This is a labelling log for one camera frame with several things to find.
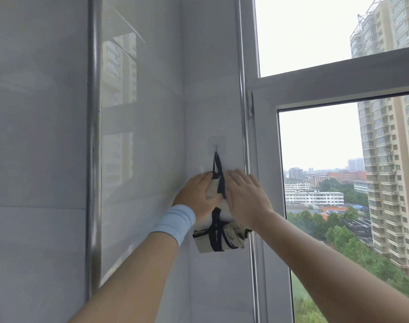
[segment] apartment building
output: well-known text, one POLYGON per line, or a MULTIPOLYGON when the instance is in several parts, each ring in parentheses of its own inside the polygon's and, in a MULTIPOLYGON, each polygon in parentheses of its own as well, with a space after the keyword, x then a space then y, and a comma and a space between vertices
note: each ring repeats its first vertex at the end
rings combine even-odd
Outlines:
POLYGON ((288 190, 311 190, 311 184, 308 181, 296 182, 296 183, 286 183, 284 184, 285 191, 288 190))
POLYGON ((345 203, 341 192, 300 192, 285 190, 286 204, 302 203, 316 205, 342 205, 345 203))
POLYGON ((305 179, 305 173, 303 169, 300 168, 291 168, 288 170, 288 174, 291 179, 305 179))
MULTIPOLYGON (((375 0, 352 57, 409 47, 409 0, 375 0)), ((358 102, 374 249, 409 275, 409 96, 358 102)))

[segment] distant building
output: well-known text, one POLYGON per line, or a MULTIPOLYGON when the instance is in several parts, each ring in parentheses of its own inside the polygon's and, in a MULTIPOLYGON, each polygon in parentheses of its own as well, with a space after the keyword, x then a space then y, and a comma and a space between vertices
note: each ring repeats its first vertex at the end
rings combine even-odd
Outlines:
POLYGON ((345 203, 341 192, 299 192, 285 191, 286 204, 302 203, 317 205, 342 205, 345 203))
POLYGON ((349 171, 364 171, 364 160, 362 157, 351 158, 348 160, 349 171))
POLYGON ((300 168, 291 168, 288 170, 288 174, 291 179, 305 179, 305 173, 300 168))
POLYGON ((354 184, 354 189, 358 192, 367 194, 367 182, 366 181, 351 181, 354 184))
POLYGON ((311 190, 311 184, 308 181, 286 183, 284 184, 285 191, 287 190, 311 190))
POLYGON ((332 176, 320 176, 320 177, 314 177, 314 184, 315 186, 318 186, 319 183, 322 183, 324 180, 328 180, 333 178, 332 176))
POLYGON ((332 178, 336 179, 339 182, 344 181, 365 181, 366 180, 366 172, 365 171, 339 171, 339 172, 329 172, 327 175, 331 176, 332 178))

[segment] vertical pipe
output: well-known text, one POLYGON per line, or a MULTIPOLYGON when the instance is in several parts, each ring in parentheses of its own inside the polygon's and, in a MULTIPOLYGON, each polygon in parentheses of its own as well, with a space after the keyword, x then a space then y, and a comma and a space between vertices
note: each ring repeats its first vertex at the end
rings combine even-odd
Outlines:
MULTIPOLYGON (((249 151, 249 132, 248 132, 248 108, 247 108, 247 92, 246 92, 246 77, 245 77, 245 56, 243 47, 243 31, 242 31, 242 10, 241 0, 234 0, 236 12, 236 34, 237 34, 237 54, 239 66, 239 90, 240 90, 240 108, 242 116, 242 135, 243 135, 243 152, 245 160, 245 173, 250 173, 250 151, 249 151)), ((257 260, 256 260, 256 237, 255 232, 249 234, 249 255, 251 265, 251 280, 252 280, 252 303, 254 323, 260 323, 260 305, 258 303, 258 276, 257 276, 257 260)))
POLYGON ((88 0, 86 300, 101 277, 101 24, 102 0, 88 0))

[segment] skin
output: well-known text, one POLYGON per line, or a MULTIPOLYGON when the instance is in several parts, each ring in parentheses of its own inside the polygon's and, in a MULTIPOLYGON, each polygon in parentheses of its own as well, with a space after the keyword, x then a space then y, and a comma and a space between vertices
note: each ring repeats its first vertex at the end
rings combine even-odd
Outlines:
MULTIPOLYGON (((223 199, 206 198, 212 173, 191 178, 175 197, 173 206, 184 204, 202 220, 223 199)), ((70 323, 155 322, 178 244, 166 234, 151 233, 121 264, 98 292, 70 320, 70 323)))
MULTIPOLYGON (((224 173, 234 219, 253 229, 293 270, 329 323, 409 323, 409 299, 273 211, 258 180, 240 170, 224 173)), ((222 195, 206 199, 211 173, 197 175, 176 196, 197 221, 222 195)), ((151 233, 71 323, 154 322, 178 250, 165 233, 151 233)))

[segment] light blue wristband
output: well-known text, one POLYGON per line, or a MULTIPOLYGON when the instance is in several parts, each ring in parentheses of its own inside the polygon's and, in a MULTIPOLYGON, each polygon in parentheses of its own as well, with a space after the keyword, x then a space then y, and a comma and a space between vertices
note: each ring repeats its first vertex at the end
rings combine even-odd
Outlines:
POLYGON ((164 232, 178 243, 178 248, 182 244, 188 231, 195 223, 195 213, 186 205, 175 205, 165 214, 153 232, 164 232))

